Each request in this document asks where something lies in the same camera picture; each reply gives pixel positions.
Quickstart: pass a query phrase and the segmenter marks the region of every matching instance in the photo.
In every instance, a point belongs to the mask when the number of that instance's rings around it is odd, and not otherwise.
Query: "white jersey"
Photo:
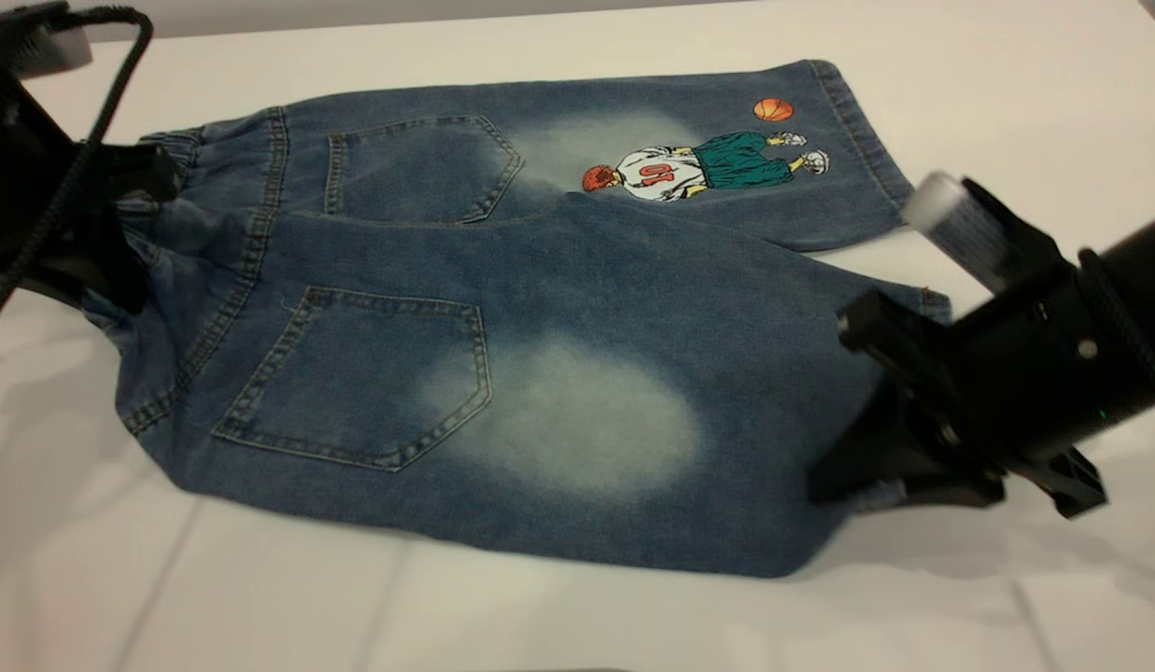
[[[623,186],[633,196],[649,201],[678,201],[685,189],[706,185],[701,162],[693,154],[672,154],[672,148],[644,148],[619,164]]]

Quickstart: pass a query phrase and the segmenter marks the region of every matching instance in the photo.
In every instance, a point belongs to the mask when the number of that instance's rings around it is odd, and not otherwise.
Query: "blue denim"
[[[773,95],[791,119],[753,115]],[[582,192],[638,149],[783,130],[804,145],[765,156],[829,170]],[[808,503],[805,470],[880,379],[835,311],[877,286],[948,312],[798,254],[897,226],[909,195],[825,62],[334,95],[148,140],[181,192],[120,209],[146,309],[87,305],[117,410],[180,488],[283,514],[788,574],[857,506]]]

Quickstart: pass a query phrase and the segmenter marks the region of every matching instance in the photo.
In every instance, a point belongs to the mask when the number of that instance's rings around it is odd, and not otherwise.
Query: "black cable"
[[[5,277],[1,278],[0,311],[3,309],[9,297],[13,297],[13,291],[17,289],[17,285],[25,279],[27,274],[33,269],[33,264],[42,254],[42,248],[51,240],[51,236],[55,234],[58,225],[64,222],[66,210],[69,209],[70,202],[75,199],[76,192],[87,174],[87,167],[90,165],[95,154],[98,152],[104,135],[112,124],[112,115],[116,114],[117,105],[120,104],[120,98],[125,95],[125,88],[129,84],[129,77],[133,76],[134,69],[137,68],[137,62],[141,61],[141,55],[144,54],[146,46],[149,46],[150,39],[154,38],[154,23],[149,21],[146,14],[139,13],[132,7],[92,7],[91,9],[83,9],[81,13],[66,14],[66,16],[57,18],[51,24],[52,29],[55,30],[69,30],[74,29],[74,27],[111,24],[112,22],[136,25],[139,29],[136,42],[134,42],[128,55],[125,57],[125,62],[120,64],[120,72],[117,73],[116,80],[112,81],[112,88],[109,90],[107,97],[104,98],[104,107],[99,111],[98,118],[95,119],[87,141],[83,142],[79,152],[75,154],[61,182],[58,184],[51,202],[46,204],[42,217],[38,217],[37,224],[31,230],[30,236],[28,236],[25,246],[17,253],[17,259],[13,260],[13,264],[9,266]]]
[[[1082,266],[1081,286],[1088,294],[1090,308],[1096,315],[1101,327],[1113,333],[1133,360],[1141,367],[1142,375],[1149,387],[1155,391],[1155,353],[1149,348],[1145,333],[1138,327],[1133,316],[1128,314],[1128,307],[1124,305],[1120,294],[1116,293],[1112,281],[1104,270],[1104,263],[1096,252],[1080,251],[1080,264]]]

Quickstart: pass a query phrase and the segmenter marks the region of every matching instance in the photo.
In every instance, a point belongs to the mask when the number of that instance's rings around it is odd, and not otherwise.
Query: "basketball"
[[[785,120],[793,115],[793,106],[781,98],[765,98],[755,104],[755,115],[763,120]]]

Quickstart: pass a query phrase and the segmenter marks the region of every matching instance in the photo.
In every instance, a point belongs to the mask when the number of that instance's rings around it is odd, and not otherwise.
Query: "cartoon basketball player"
[[[819,149],[804,152],[793,162],[765,157],[769,145],[800,145],[803,135],[782,132],[731,133],[714,137],[696,148],[646,148],[627,155],[618,169],[602,165],[586,171],[586,192],[620,184],[632,196],[670,202],[692,199],[708,188],[775,187],[789,182],[804,170],[822,174],[830,158]]]

